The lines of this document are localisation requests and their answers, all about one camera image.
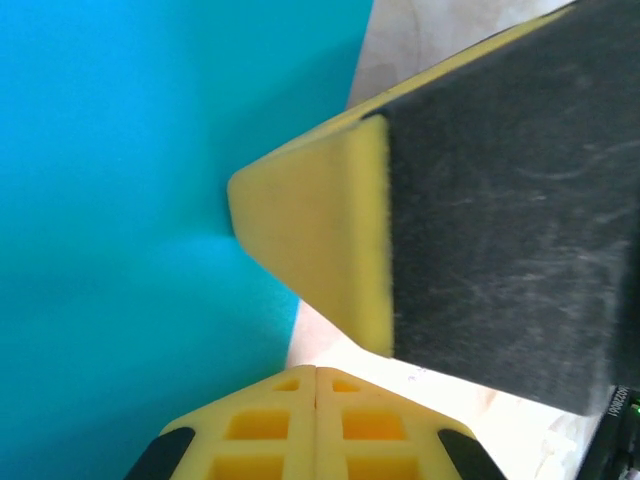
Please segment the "yellow sponge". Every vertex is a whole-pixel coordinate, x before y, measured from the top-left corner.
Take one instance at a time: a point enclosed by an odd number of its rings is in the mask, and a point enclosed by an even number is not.
[[[229,184],[246,251],[364,348],[393,345],[387,124],[373,116]]]

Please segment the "square hole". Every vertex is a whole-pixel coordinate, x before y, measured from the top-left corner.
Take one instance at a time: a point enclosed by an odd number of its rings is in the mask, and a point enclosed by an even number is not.
[[[292,378],[284,383],[278,385],[274,390],[279,392],[295,392],[298,388],[300,388],[300,382],[297,378]]]
[[[348,480],[422,480],[415,457],[349,457]]]
[[[231,419],[227,440],[284,440],[289,435],[286,410],[249,410]]]
[[[283,470],[281,456],[219,457],[207,480],[282,480]]]
[[[353,409],[342,412],[345,440],[405,440],[402,418],[389,410]]]

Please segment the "yellow foam block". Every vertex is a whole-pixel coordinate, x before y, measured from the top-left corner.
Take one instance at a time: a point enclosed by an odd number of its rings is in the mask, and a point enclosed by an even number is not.
[[[312,480],[315,368],[302,366],[171,422],[196,434],[171,480]]]
[[[386,121],[374,116],[238,172],[238,240],[364,348],[393,345]]]
[[[438,432],[463,424],[331,368],[316,405],[316,480],[461,480]]]
[[[474,438],[444,415],[339,370],[313,366],[178,418],[156,442],[181,430],[193,434],[183,450],[166,443],[148,449],[144,465],[137,464],[127,479],[468,480],[439,433]],[[501,478],[486,452],[480,453],[491,468],[472,469],[471,478]]]

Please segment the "teal backdrop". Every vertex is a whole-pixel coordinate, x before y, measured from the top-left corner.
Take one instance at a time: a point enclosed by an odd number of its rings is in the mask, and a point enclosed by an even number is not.
[[[0,478],[122,478],[283,368],[231,174],[341,111],[371,0],[0,0]]]

